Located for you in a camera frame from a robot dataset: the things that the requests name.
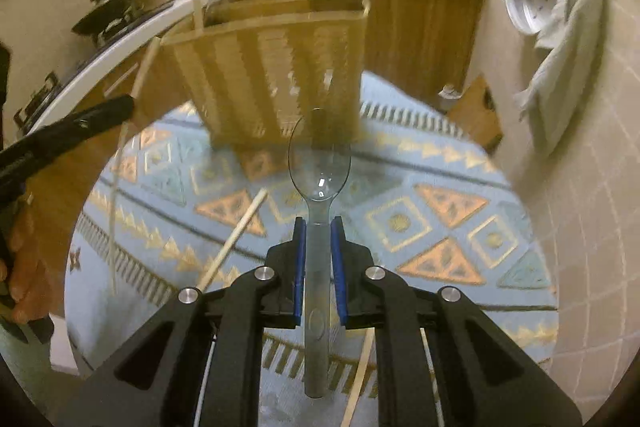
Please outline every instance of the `table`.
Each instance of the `table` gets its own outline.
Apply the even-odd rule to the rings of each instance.
[[[410,285],[453,284],[541,365],[558,333],[555,289],[529,219],[484,151],[433,109],[365,73],[361,132],[349,180],[332,206],[347,239]],[[210,289],[262,264],[288,241],[306,206],[273,151],[213,150],[191,103],[166,114],[126,146],[116,200],[118,291],[106,263],[114,160],[78,217],[66,270],[65,313],[88,375],[178,289],[194,285],[261,187],[269,197]],[[362,332],[331,317],[330,390],[303,394],[303,329],[266,330],[260,425],[339,425]],[[367,367],[352,425],[377,416],[376,366]]]

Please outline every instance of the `spoon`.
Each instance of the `spoon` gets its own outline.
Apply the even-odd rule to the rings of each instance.
[[[305,394],[324,396],[329,371],[331,240],[329,208],[349,176],[348,142],[329,114],[316,108],[301,118],[289,141],[289,174],[309,210],[305,265]]]

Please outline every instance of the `hanging towel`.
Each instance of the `hanging towel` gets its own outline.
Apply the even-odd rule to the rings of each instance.
[[[566,130],[591,74],[604,0],[558,0],[536,48],[551,50],[529,87],[515,95],[529,117],[537,150],[551,154]]]

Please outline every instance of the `human hand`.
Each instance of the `human hand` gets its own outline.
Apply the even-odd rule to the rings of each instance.
[[[47,265],[40,256],[33,212],[30,207],[25,206],[18,214],[7,246],[15,255],[14,269],[9,276],[8,287],[16,302],[8,318],[18,324],[41,319],[49,313],[52,285]],[[7,268],[0,261],[0,282],[6,277]]]

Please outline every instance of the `metal screw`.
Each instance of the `metal screw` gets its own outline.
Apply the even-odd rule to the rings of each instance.
[[[369,266],[365,270],[364,275],[369,277],[371,280],[379,281],[385,276],[385,269],[380,266]]]
[[[449,302],[458,302],[460,300],[460,290],[453,286],[445,286],[440,292],[442,298]]]
[[[182,304],[193,304],[198,300],[198,290],[196,288],[183,288],[178,293],[178,301]]]
[[[276,275],[276,272],[269,266],[260,266],[255,269],[254,275],[258,281],[268,281]]]

